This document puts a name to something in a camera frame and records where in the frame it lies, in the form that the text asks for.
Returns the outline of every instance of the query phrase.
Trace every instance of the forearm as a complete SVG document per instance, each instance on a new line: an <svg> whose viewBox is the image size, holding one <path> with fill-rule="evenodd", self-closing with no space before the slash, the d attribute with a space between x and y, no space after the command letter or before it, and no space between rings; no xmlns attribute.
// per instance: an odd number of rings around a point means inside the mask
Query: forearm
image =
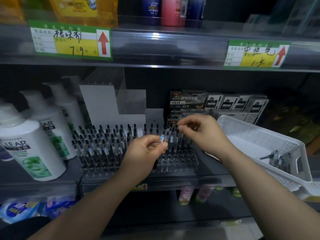
<svg viewBox="0 0 320 240"><path fill-rule="evenodd" d="M28 240L99 239L114 211L132 186L115 175Z"/></svg>
<svg viewBox="0 0 320 240"><path fill-rule="evenodd" d="M222 160L268 239L318 239L320 215L232 147Z"/></svg>

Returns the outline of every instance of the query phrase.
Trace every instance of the stack of boxes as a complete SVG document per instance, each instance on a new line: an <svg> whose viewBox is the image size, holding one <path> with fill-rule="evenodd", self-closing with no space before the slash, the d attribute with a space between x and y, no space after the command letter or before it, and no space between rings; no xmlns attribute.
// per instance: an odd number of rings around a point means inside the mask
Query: stack of boxes
<svg viewBox="0 0 320 240"><path fill-rule="evenodd" d="M204 90L172 90L167 126L192 114L221 115L256 124L269 99L263 94L207 93Z"/></svg>

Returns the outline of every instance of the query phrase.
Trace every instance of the black fabric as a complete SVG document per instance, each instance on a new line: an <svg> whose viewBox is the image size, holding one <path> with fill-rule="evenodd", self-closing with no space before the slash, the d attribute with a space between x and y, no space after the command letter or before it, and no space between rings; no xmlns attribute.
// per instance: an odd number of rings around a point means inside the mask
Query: black fabric
<svg viewBox="0 0 320 240"><path fill-rule="evenodd" d="M38 216L25 219L0 230L1 240L25 240L47 225L51 219L45 216Z"/></svg>

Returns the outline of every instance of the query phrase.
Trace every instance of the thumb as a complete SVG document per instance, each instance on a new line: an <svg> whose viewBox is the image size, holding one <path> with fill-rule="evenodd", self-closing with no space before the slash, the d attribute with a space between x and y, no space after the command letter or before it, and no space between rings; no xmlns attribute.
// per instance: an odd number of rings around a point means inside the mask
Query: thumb
<svg viewBox="0 0 320 240"><path fill-rule="evenodd" d="M162 142L161 144L157 145L151 152L148 153L148 159L155 162L158 157L168 148L168 143Z"/></svg>
<svg viewBox="0 0 320 240"><path fill-rule="evenodd" d="M181 131L186 137L188 137L193 141L195 140L195 137L197 136L197 133L198 133L193 129L190 129L187 125L180 125L179 131Z"/></svg>

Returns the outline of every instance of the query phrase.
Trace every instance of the red arrow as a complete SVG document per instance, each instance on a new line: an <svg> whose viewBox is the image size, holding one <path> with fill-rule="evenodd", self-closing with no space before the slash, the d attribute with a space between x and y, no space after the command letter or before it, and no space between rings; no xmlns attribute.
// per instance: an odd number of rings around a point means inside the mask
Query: red arrow
<svg viewBox="0 0 320 240"><path fill-rule="evenodd" d="M280 64L280 61L282 59L282 56L285 56L286 55L286 49L285 47L282 47L282 49L280 50L280 52L278 53L278 60L277 62L274 64L275 66L279 65Z"/></svg>
<svg viewBox="0 0 320 240"><path fill-rule="evenodd" d="M102 54L106 55L107 54L107 47L106 44L109 43L109 40L107 39L106 35L104 34L104 32L101 33L100 38L98 39L98 42L101 42L101 46L102 46Z"/></svg>

